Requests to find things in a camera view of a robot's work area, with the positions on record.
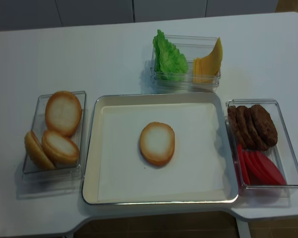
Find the large bun half upright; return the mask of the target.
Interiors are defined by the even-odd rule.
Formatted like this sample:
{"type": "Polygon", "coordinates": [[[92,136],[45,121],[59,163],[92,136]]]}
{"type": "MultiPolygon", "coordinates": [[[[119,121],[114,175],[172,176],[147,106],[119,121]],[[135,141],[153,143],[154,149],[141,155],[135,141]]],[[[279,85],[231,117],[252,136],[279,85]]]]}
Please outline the large bun half upright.
{"type": "Polygon", "coordinates": [[[82,108],[78,98],[69,91],[58,91],[48,100],[45,122],[49,130],[71,137],[78,128],[82,108]]]}

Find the yellow cheese slices stack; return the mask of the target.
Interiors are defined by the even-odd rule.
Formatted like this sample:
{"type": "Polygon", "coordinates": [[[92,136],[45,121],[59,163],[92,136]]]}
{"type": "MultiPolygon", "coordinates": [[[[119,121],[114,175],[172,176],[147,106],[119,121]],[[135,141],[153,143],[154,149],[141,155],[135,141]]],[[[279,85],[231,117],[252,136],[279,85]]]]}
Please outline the yellow cheese slices stack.
{"type": "Polygon", "coordinates": [[[193,83],[213,83],[213,76],[220,70],[221,64],[213,59],[196,58],[193,60],[193,83]]]}

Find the rear brown meat patty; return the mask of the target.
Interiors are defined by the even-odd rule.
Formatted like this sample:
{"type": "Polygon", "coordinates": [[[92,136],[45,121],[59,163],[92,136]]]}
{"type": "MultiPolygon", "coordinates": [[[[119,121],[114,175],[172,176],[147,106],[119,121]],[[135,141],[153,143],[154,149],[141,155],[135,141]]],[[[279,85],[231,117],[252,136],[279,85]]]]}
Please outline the rear brown meat patty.
{"type": "Polygon", "coordinates": [[[243,149],[246,149],[247,146],[245,144],[243,137],[240,134],[239,126],[236,120],[236,106],[229,106],[227,109],[227,113],[228,113],[227,117],[228,117],[229,124],[231,126],[231,129],[233,131],[233,134],[235,135],[235,138],[238,144],[240,144],[243,149]]]}

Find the front bun half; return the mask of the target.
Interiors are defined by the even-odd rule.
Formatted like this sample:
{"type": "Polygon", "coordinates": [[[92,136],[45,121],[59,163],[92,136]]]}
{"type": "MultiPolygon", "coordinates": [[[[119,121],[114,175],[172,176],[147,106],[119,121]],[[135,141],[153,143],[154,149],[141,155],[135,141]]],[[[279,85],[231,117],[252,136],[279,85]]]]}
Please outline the front bun half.
{"type": "Polygon", "coordinates": [[[77,145],[71,139],[55,131],[44,131],[42,147],[47,156],[56,163],[73,165],[79,160],[77,145]]]}

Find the red tomato slice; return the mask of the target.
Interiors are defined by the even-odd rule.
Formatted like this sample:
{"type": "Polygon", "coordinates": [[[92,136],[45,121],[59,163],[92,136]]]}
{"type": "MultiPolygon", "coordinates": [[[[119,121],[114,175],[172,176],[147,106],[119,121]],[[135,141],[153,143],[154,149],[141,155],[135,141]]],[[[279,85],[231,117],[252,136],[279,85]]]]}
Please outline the red tomato slice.
{"type": "Polygon", "coordinates": [[[256,163],[262,176],[266,179],[265,183],[268,185],[286,185],[286,181],[276,165],[263,153],[254,152],[256,163]]]}
{"type": "Polygon", "coordinates": [[[240,163],[240,168],[241,168],[243,181],[246,185],[250,185],[250,179],[249,179],[247,167],[245,165],[245,161],[244,161],[244,158],[243,158],[243,151],[242,151],[241,144],[237,145],[237,153],[238,153],[238,159],[239,159],[239,163],[240,163]]]}
{"type": "Polygon", "coordinates": [[[257,162],[255,161],[255,157],[251,154],[250,151],[243,151],[243,157],[246,161],[246,164],[248,166],[248,168],[252,171],[252,173],[254,174],[255,177],[257,177],[257,179],[262,183],[265,184],[266,183],[266,179],[263,176],[262,171],[260,170],[257,162]]]}

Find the green lettuce leaf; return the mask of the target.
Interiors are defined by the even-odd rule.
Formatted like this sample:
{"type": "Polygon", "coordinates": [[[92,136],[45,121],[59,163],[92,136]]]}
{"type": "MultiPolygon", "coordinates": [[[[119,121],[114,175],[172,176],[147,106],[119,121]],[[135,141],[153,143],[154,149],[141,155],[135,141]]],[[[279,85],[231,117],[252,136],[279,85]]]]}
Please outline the green lettuce leaf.
{"type": "Polygon", "coordinates": [[[188,62],[179,49],[166,39],[164,33],[158,29],[153,38],[155,52],[155,71],[159,79],[183,81],[188,72],[188,62]]]}

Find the clear lettuce cheese container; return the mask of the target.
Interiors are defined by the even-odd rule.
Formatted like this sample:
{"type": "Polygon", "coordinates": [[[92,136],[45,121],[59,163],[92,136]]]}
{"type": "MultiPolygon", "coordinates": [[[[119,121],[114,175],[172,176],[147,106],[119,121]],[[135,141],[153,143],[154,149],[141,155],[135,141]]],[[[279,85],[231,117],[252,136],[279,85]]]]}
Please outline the clear lettuce cheese container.
{"type": "Polygon", "coordinates": [[[216,91],[221,78],[221,69],[218,69],[216,75],[197,75],[194,73],[194,60],[203,58],[211,53],[217,38],[177,35],[166,35],[165,38],[173,43],[180,53],[185,56],[188,63],[188,71],[186,73],[158,71],[155,51],[153,51],[150,77],[152,83],[156,85],[157,93],[216,91]]]}

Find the upright yellow cheese slice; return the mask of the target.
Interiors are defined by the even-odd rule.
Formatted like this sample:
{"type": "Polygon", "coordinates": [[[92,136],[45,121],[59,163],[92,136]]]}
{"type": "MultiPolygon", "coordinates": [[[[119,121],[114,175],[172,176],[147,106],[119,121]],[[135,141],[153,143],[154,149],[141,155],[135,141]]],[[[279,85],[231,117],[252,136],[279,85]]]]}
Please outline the upright yellow cheese slice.
{"type": "Polygon", "coordinates": [[[217,60],[217,61],[222,61],[223,59],[223,47],[222,47],[222,42],[221,38],[218,37],[215,46],[213,50],[207,55],[207,58],[210,58],[212,60],[217,60]]]}

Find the front brown meat patty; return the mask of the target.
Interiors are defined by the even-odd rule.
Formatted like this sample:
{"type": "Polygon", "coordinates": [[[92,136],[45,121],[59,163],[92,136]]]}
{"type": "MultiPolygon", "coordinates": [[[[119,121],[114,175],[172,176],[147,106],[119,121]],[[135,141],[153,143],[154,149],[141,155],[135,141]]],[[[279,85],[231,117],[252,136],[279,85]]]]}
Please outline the front brown meat patty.
{"type": "Polygon", "coordinates": [[[260,105],[255,104],[250,108],[254,126],[261,139],[270,147],[278,142],[278,132],[270,114],[260,105]]]}

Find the front red tomato slice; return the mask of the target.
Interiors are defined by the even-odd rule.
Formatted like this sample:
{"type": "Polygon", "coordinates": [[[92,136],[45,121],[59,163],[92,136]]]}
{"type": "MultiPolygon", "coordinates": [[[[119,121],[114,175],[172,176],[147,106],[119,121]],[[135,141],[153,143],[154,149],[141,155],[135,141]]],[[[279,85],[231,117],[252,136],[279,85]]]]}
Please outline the front red tomato slice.
{"type": "Polygon", "coordinates": [[[286,181],[276,165],[263,153],[254,152],[256,163],[262,176],[266,179],[265,183],[268,185],[286,185],[286,181]]]}

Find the bun half on tray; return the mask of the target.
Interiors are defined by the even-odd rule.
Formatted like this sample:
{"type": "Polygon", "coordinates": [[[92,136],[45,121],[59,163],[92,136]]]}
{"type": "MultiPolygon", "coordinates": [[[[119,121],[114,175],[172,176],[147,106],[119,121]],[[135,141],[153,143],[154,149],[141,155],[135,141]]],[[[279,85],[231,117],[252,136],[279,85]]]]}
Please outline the bun half on tray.
{"type": "Polygon", "coordinates": [[[141,132],[139,148],[148,163],[165,166],[174,154],[175,133],[165,123],[151,122],[141,132]]]}

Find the middle red tomato slice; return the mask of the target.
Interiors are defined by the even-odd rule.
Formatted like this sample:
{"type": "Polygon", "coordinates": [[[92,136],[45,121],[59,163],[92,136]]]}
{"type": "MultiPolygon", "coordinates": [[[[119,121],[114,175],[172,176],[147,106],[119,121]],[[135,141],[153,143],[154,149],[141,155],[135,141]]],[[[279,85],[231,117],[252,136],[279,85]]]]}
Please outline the middle red tomato slice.
{"type": "Polygon", "coordinates": [[[257,179],[262,183],[265,184],[266,183],[266,179],[263,176],[262,171],[260,170],[257,162],[255,161],[255,157],[251,154],[250,151],[243,151],[243,157],[246,161],[246,164],[248,166],[248,168],[252,171],[252,173],[254,174],[255,177],[257,177],[257,179]]]}

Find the brown meat patty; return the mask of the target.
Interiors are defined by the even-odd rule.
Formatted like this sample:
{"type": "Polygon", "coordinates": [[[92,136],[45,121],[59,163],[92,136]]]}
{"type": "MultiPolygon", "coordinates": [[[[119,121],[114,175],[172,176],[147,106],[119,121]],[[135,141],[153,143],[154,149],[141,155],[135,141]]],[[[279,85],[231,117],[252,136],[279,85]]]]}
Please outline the brown meat patty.
{"type": "Polygon", "coordinates": [[[260,105],[255,104],[250,108],[254,126],[261,139],[270,147],[278,142],[278,132],[270,114],[260,105]]]}
{"type": "Polygon", "coordinates": [[[229,124],[231,126],[231,129],[233,131],[233,134],[235,135],[235,138],[238,144],[240,144],[243,149],[246,149],[247,146],[245,144],[243,137],[240,134],[239,126],[236,120],[236,106],[229,106],[227,109],[227,113],[228,113],[227,117],[228,117],[229,124]]]}
{"type": "Polygon", "coordinates": [[[267,151],[269,146],[260,138],[250,113],[246,106],[238,106],[236,110],[236,120],[240,134],[250,150],[267,151]]]}

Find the white rectangular tray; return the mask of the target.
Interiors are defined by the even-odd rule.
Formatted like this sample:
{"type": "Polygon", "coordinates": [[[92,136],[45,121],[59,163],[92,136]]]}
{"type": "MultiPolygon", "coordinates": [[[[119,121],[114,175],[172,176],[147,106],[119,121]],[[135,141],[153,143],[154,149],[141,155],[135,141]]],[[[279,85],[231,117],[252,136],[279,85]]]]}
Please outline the white rectangular tray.
{"type": "Polygon", "coordinates": [[[89,204],[233,203],[238,183],[215,93],[115,95],[94,107],[82,196],[89,204]],[[140,153],[141,131],[169,125],[175,151],[162,167],[140,153]]]}

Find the clear patty tomato container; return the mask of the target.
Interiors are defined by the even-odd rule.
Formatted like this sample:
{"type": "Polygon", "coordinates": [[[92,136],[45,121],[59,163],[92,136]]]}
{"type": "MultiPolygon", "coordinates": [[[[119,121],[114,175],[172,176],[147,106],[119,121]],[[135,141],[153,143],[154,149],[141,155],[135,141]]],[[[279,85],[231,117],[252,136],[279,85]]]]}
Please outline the clear patty tomato container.
{"type": "MultiPolygon", "coordinates": [[[[279,104],[276,100],[273,99],[241,99],[241,100],[230,100],[226,103],[226,107],[228,109],[229,106],[246,106],[247,108],[251,108],[255,104],[260,104],[271,116],[271,119],[276,127],[278,132],[278,142],[275,146],[270,147],[267,151],[259,151],[263,153],[266,157],[268,157],[280,170],[283,175],[286,185],[268,185],[262,184],[257,177],[254,176],[252,171],[248,168],[246,161],[245,165],[247,167],[250,185],[246,185],[242,178],[240,163],[238,159],[237,153],[237,145],[238,142],[233,134],[231,126],[227,117],[227,125],[228,132],[231,133],[231,145],[232,152],[234,154],[234,160],[236,160],[238,166],[238,175],[241,178],[241,187],[243,190],[258,190],[263,191],[265,194],[275,194],[280,189],[290,189],[290,188],[298,188],[298,163],[293,151],[293,147],[291,141],[289,139],[289,135],[280,111],[279,104]]],[[[258,150],[250,150],[248,148],[242,149],[242,151],[250,151],[254,156],[254,152],[258,150]]]]}

